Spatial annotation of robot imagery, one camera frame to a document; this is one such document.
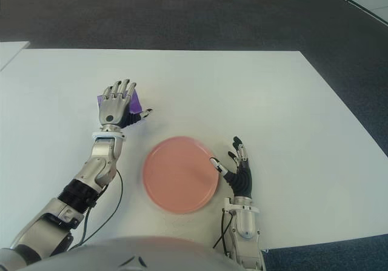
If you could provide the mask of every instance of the silver metal arm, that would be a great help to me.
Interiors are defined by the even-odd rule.
[[[116,162],[125,141],[121,129],[150,112],[130,114],[129,102],[136,84],[125,95],[128,83],[128,79],[118,81],[104,91],[99,112],[102,128],[93,133],[95,143],[89,159],[62,193],[19,232],[10,248],[0,250],[0,270],[18,270],[68,249],[73,241],[70,230],[79,226],[84,212],[96,204],[116,175]]]

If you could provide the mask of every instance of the white tabletop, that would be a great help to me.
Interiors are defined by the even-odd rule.
[[[29,42],[0,42],[0,71],[24,48]]]
[[[124,198],[95,239],[168,235],[214,243],[223,198],[231,195],[225,181],[188,215],[159,209],[142,186],[148,152],[178,135],[202,141],[231,168],[232,138],[243,140],[263,249],[388,232],[388,159],[300,52],[23,50],[0,78],[4,247],[82,167],[99,128],[96,96],[124,78],[138,83],[143,106],[155,112],[124,129]],[[118,196],[115,179],[92,211],[90,231]]]

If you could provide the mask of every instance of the pink plate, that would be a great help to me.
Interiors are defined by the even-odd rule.
[[[160,142],[143,167],[143,183],[153,202],[169,212],[194,212],[213,196],[218,172],[213,154],[199,141],[176,136]]]

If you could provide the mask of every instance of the robot finger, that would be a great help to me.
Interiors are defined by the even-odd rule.
[[[228,173],[231,173],[225,166],[223,166],[217,158],[211,157],[210,162],[213,164],[214,168],[219,171],[222,176],[225,176]]]
[[[108,98],[109,98],[109,94],[110,94],[111,89],[112,89],[112,86],[108,86],[108,87],[104,90],[104,93],[102,94],[102,98],[103,98],[103,99],[108,99]]]
[[[121,85],[120,85],[120,88],[119,88],[119,90],[117,91],[117,93],[118,94],[124,94],[124,92],[125,92],[125,90],[126,90],[126,88],[127,88],[127,85],[128,85],[128,83],[129,83],[129,79],[124,79],[123,81],[122,81],[122,83],[121,83]]]
[[[136,83],[132,83],[132,84],[129,86],[127,95],[125,96],[127,102],[130,102],[130,100],[131,100],[131,98],[132,98],[132,95],[133,95],[133,92],[135,91],[135,87],[136,87]]]
[[[151,112],[152,112],[152,109],[147,109],[146,111],[139,113],[140,118],[141,119],[146,118],[147,116],[150,115]]]
[[[119,85],[121,84],[121,81],[116,81],[112,87],[112,90],[110,91],[110,94],[113,96],[113,98],[116,98],[117,90],[119,89]]]
[[[238,167],[238,164],[240,163],[240,161],[237,158],[237,156],[233,154],[231,151],[228,152],[228,155],[234,160],[234,162],[236,163],[236,166]]]
[[[233,146],[235,148],[237,146],[238,158],[240,159],[240,161],[247,161],[248,160],[248,154],[247,154],[247,150],[246,150],[243,142],[237,136],[235,136],[233,138],[233,140],[234,140]]]

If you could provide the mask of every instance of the cable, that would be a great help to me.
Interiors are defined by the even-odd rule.
[[[227,250],[226,250],[226,244],[225,244],[225,236],[224,236],[224,217],[225,217],[225,210],[222,211],[222,218],[221,218],[221,239],[222,239],[222,247],[224,248],[224,254],[227,256]]]
[[[228,224],[226,225],[226,229],[223,231],[222,235],[219,236],[217,242],[216,242],[216,243],[214,244],[214,246],[213,246],[213,249],[218,245],[218,243],[219,243],[220,240],[222,239],[222,236],[226,234],[226,231],[228,230],[230,224],[232,223],[233,215],[232,215],[230,212],[229,212],[229,214],[230,214],[230,220],[229,220]]]
[[[115,209],[115,210],[112,212],[112,214],[107,218],[107,220],[106,220],[103,224],[101,224],[101,226],[100,226],[98,229],[96,229],[90,236],[87,237],[87,239],[85,239],[86,230],[87,230],[87,223],[88,223],[88,219],[89,219],[89,214],[90,214],[90,211],[92,210],[92,208],[90,207],[90,208],[88,209],[87,213],[86,213],[86,216],[85,216],[85,221],[84,221],[84,231],[83,231],[83,233],[82,233],[82,238],[81,238],[81,240],[79,240],[79,243],[76,244],[76,245],[74,245],[70,250],[72,250],[72,249],[74,249],[74,248],[76,248],[76,247],[79,247],[79,246],[83,245],[85,242],[87,242],[92,236],[94,236],[99,230],[101,230],[101,229],[104,227],[104,225],[106,225],[106,224],[110,221],[110,219],[115,215],[116,211],[118,210],[118,208],[119,208],[119,206],[120,206],[120,203],[121,203],[121,200],[122,200],[122,194],[123,194],[123,192],[124,192],[124,183],[123,183],[123,181],[122,181],[122,176],[121,176],[119,170],[116,169],[116,171],[117,171],[117,174],[119,175],[120,182],[121,182],[120,199],[119,199],[119,202],[117,203],[116,209]],[[101,195],[104,194],[104,192],[107,190],[107,188],[108,188],[108,185],[100,192],[100,194],[98,195],[98,198],[99,198]]]
[[[87,239],[86,239],[85,241],[82,242],[83,244],[86,243],[92,236],[94,236],[99,230],[101,230],[101,229],[104,227],[104,225],[106,225],[106,224],[110,221],[110,219],[112,218],[113,215],[115,215],[116,211],[118,210],[118,208],[119,208],[119,206],[120,206],[121,199],[122,199],[122,193],[124,192],[124,183],[123,183],[123,181],[122,181],[122,177],[121,177],[121,174],[120,174],[119,170],[116,169],[116,171],[117,171],[117,174],[119,175],[120,182],[121,182],[121,193],[120,193],[119,202],[117,203],[117,206],[116,206],[115,210],[114,210],[114,211],[112,212],[112,214],[107,218],[107,220],[106,220],[103,224],[101,224],[101,226],[100,226],[98,229],[96,229],[90,236],[88,236]]]

